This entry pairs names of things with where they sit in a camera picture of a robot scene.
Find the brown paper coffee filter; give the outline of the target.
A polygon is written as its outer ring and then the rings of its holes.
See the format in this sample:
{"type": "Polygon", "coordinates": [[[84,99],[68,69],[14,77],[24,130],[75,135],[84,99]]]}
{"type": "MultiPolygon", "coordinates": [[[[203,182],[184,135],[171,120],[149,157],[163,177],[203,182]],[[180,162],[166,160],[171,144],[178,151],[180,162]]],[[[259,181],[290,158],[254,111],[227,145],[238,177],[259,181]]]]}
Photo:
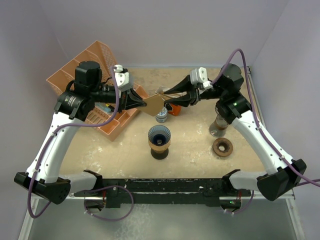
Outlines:
{"type": "Polygon", "coordinates": [[[164,107],[164,100],[159,93],[150,96],[143,101],[146,103],[146,106],[141,107],[140,110],[152,117],[159,114],[164,107]]]}

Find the blue glass dripper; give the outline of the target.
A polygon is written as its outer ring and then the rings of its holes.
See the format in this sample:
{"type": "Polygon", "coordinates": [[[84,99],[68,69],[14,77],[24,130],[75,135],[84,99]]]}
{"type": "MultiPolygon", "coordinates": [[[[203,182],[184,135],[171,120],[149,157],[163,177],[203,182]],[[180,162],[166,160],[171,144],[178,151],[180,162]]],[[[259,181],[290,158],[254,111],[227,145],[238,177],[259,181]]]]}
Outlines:
{"type": "Polygon", "coordinates": [[[148,140],[156,146],[163,146],[171,140],[171,132],[164,125],[155,125],[148,131],[148,140]]]}

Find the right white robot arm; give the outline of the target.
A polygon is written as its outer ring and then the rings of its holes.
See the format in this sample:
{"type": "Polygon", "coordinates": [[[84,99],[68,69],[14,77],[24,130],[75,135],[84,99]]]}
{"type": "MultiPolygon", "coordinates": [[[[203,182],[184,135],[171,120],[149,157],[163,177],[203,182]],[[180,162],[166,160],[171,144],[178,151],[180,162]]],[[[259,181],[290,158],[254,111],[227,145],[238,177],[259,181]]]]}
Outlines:
{"type": "Polygon", "coordinates": [[[253,148],[265,169],[264,172],[232,171],[222,183],[223,192],[233,196],[240,189],[259,191],[267,200],[274,201],[298,185],[307,165],[283,150],[260,124],[253,104],[240,92],[243,83],[242,71],[235,64],[224,65],[217,81],[209,80],[207,70],[199,67],[164,94],[183,93],[168,100],[182,107],[216,99],[215,111],[223,122],[220,127],[233,126],[253,148]]]}

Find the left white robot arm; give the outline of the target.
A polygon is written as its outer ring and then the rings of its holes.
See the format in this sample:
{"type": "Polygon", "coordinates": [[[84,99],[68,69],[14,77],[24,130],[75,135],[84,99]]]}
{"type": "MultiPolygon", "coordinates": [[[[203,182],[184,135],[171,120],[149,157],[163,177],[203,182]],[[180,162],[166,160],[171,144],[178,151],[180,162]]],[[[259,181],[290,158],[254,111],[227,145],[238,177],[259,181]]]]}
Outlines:
{"type": "Polygon", "coordinates": [[[82,61],[75,68],[74,79],[58,97],[45,140],[26,171],[17,172],[14,182],[56,205],[70,193],[87,191],[98,196],[103,191],[102,178],[90,170],[70,177],[60,177],[60,169],[76,132],[87,127],[85,120],[96,103],[115,104],[114,113],[146,102],[133,89],[133,78],[122,65],[110,67],[113,85],[102,83],[102,69],[95,61],[82,61]]]}

